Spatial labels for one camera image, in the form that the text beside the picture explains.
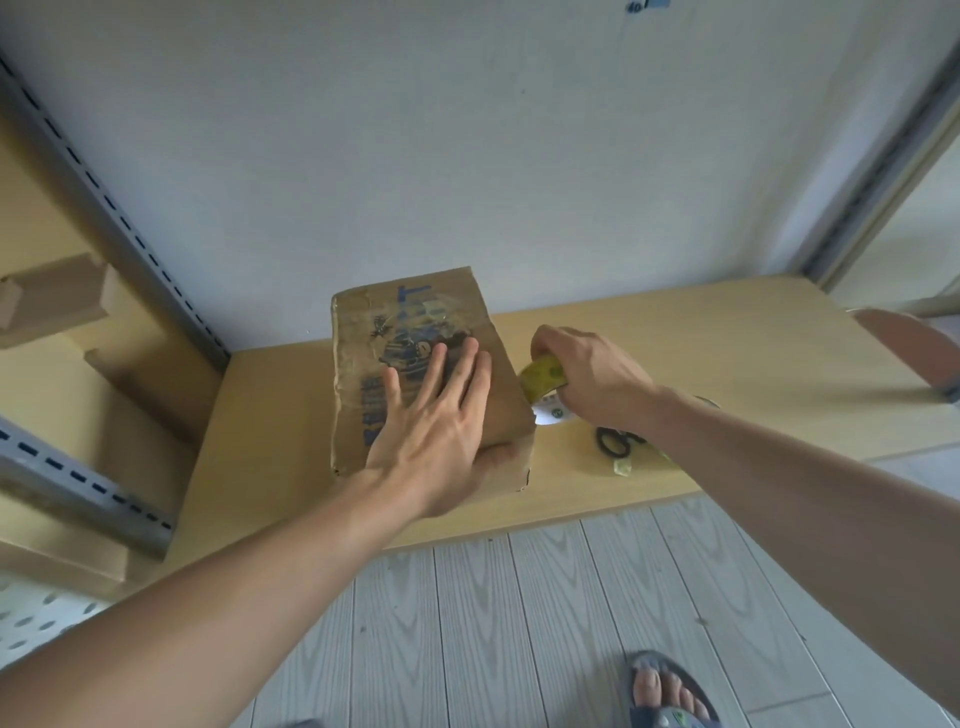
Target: right hand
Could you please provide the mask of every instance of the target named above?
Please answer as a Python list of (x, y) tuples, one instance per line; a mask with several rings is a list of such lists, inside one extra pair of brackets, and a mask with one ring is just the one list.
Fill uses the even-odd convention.
[(631, 430), (645, 396), (657, 385), (629, 354), (605, 336), (570, 327), (541, 326), (530, 342), (536, 359), (554, 354), (567, 385), (560, 400), (591, 425)]

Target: toe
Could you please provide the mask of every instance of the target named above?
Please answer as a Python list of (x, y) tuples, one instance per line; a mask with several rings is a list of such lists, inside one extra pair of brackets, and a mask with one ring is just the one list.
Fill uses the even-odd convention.
[(649, 667), (637, 670), (634, 680), (634, 703), (657, 708), (661, 701), (660, 673)]
[(679, 677), (672, 672), (660, 674), (660, 683), (663, 685), (663, 705), (680, 707), (680, 689), (683, 686)]
[(693, 715), (693, 693), (686, 688), (680, 688), (680, 707)]
[(710, 720), (710, 711), (707, 710), (707, 706), (701, 700), (694, 701), (693, 714), (701, 720)]

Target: gray floor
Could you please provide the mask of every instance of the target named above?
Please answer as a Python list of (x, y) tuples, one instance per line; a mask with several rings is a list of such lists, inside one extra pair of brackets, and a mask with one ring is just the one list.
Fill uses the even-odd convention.
[[(960, 497), (960, 449), (878, 464)], [(952, 728), (706, 497), (381, 558), (234, 727), (626, 726), (642, 648), (728, 728)]]

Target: cardboard box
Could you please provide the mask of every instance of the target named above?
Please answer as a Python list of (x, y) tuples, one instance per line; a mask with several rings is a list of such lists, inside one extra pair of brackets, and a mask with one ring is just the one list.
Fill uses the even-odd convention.
[(522, 490), (529, 476), (534, 416), (503, 342), (496, 333), (469, 268), (351, 288), (333, 297), (333, 357), (336, 367), (331, 467), (350, 475), (364, 467), (367, 452), (386, 421), (381, 373), (400, 374), (403, 400), (420, 389), (434, 345), (449, 347), (448, 376), (467, 336), (492, 358), (481, 448), (516, 441), (518, 454), (486, 478), (476, 497)]

